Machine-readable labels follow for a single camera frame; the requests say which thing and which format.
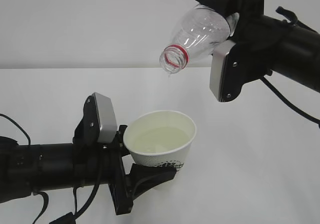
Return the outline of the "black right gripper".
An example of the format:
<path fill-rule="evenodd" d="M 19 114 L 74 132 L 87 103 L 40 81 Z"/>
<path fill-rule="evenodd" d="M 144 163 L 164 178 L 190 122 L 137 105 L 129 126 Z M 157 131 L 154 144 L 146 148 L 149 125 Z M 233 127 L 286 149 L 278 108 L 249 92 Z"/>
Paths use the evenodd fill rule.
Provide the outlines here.
<path fill-rule="evenodd" d="M 271 71 L 276 45 L 294 27 L 294 14 L 282 7 L 280 21 L 264 15 L 265 0 L 195 0 L 223 17 L 240 13 L 231 47 L 221 74 L 220 101 L 232 101 L 244 84 L 264 77 Z"/>

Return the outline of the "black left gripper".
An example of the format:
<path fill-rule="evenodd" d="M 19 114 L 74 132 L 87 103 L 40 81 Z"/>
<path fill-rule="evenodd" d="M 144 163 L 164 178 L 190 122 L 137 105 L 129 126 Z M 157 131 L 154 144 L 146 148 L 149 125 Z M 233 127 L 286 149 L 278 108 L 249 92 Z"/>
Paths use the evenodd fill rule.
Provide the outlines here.
<path fill-rule="evenodd" d="M 108 184 L 117 215 L 130 213 L 133 199 L 150 189 L 171 181 L 174 167 L 150 167 L 133 164 L 125 174 L 122 157 L 130 155 L 125 146 L 124 133 L 127 125 L 118 125 L 111 143 L 99 143 L 99 126 L 93 96 L 88 96 L 83 106 L 83 117 L 73 137 L 74 174 L 86 184 L 89 177 L 101 184 Z"/>

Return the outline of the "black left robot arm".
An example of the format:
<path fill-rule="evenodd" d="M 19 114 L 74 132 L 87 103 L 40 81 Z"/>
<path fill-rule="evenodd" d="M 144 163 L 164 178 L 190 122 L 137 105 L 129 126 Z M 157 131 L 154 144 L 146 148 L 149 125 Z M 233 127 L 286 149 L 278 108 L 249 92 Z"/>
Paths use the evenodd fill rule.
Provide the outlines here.
<path fill-rule="evenodd" d="M 133 201 L 153 187 L 175 177 L 172 166 L 148 167 L 133 164 L 125 173 L 123 157 L 125 125 L 117 125 L 110 98 L 93 93 L 83 106 L 83 116 L 72 143 L 19 145 L 7 137 L 0 139 L 0 200 L 46 196 L 48 190 L 93 186 L 83 207 L 58 219 L 72 223 L 92 203 L 101 184 L 109 186 L 117 215 L 130 213 Z"/>

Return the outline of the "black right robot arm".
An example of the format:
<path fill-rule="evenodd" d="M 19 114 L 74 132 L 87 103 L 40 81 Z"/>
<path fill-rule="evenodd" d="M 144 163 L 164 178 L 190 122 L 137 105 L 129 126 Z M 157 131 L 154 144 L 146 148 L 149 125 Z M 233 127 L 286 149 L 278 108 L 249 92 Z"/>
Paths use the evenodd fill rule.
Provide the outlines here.
<path fill-rule="evenodd" d="M 320 89 L 320 35 L 282 7 L 283 20 L 264 14 L 265 0 L 195 0 L 223 17 L 239 14 L 234 33 L 212 53 L 209 87 L 230 102 L 244 84 L 273 72 L 312 90 Z"/>

